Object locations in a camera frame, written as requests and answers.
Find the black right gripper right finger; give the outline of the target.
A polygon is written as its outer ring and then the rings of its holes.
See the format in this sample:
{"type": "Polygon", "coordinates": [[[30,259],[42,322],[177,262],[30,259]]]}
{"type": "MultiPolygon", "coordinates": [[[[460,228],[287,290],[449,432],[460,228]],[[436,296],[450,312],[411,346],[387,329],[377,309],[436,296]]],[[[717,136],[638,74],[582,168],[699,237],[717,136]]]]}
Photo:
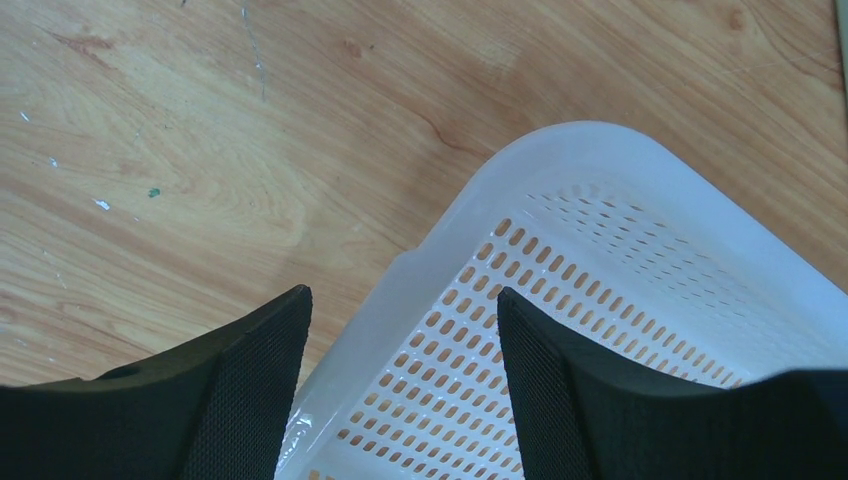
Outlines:
{"type": "Polygon", "coordinates": [[[723,390],[658,372],[512,289],[500,344],[528,479],[843,479],[847,374],[791,370],[723,390]]]}

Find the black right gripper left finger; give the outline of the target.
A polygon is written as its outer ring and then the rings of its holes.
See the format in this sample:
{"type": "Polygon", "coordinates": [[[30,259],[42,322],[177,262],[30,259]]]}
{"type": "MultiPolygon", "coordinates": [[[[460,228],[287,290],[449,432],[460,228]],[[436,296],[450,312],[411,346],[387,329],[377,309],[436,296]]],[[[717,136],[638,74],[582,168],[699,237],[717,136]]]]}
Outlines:
{"type": "Polygon", "coordinates": [[[3,387],[5,479],[270,479],[300,372],[312,293],[83,380],[3,387]]]}

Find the large white perforated basket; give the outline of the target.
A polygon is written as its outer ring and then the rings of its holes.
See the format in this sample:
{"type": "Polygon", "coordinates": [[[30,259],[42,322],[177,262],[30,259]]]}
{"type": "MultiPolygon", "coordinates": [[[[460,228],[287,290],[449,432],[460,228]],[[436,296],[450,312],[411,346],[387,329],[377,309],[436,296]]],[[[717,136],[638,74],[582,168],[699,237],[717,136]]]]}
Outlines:
{"type": "Polygon", "coordinates": [[[526,479],[497,324],[516,291],[663,374],[847,365],[847,296],[650,137],[532,132],[399,255],[307,378],[279,479],[526,479]]]}

